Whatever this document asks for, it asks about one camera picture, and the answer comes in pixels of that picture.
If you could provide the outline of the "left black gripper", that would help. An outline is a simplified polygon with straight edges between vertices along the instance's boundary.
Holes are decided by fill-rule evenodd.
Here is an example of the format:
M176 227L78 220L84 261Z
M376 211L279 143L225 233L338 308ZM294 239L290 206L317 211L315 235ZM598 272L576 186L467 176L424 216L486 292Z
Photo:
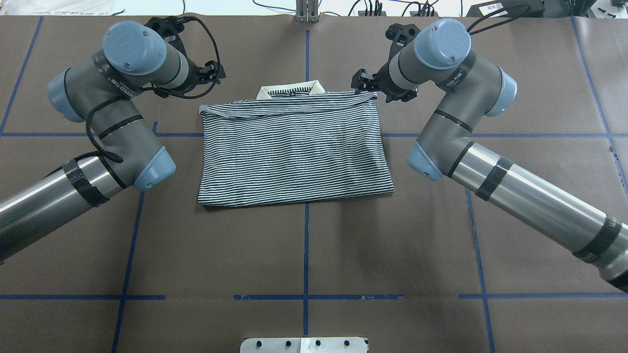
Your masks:
M182 64L182 69L187 69L182 82L182 94L190 93L199 85L209 84L209 87L200 93L200 95L206 95L220 84L221 79L226 78L226 72L219 59L208 61L204 67L198 67L190 59L186 59L186 62Z

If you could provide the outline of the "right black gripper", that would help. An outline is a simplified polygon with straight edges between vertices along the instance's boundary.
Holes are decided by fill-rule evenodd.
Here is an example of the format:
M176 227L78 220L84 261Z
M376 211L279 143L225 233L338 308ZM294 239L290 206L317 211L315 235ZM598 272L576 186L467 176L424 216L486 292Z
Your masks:
M386 63L373 75L366 69L359 69L351 79L351 87L355 93L383 92L386 95L386 103L409 102L417 97L418 92L418 82L403 72L401 62Z

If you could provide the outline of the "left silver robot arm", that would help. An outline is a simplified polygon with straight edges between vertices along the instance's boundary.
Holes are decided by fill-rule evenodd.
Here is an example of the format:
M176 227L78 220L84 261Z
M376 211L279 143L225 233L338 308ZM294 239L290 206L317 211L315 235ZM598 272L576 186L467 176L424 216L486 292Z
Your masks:
M153 17L114 23L100 50L66 69L47 86L51 105L85 124L93 150L71 158L31 187L1 203L1 259L27 248L128 187L149 190L174 174L176 165L132 99L197 99L198 85L212 90L226 77L220 58L197 66L180 33L195 16Z

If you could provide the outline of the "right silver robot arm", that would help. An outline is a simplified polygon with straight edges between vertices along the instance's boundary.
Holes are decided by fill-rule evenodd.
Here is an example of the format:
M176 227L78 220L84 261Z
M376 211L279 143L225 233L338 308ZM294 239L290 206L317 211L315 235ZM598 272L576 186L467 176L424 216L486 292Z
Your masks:
M424 83L444 92L406 156L418 174L444 177L594 266L610 286L627 290L627 224L543 179L474 138L485 117L503 113L518 93L505 69L478 53L471 26L441 18L424 28L391 24L390 53L380 69L359 69L356 92L410 102Z

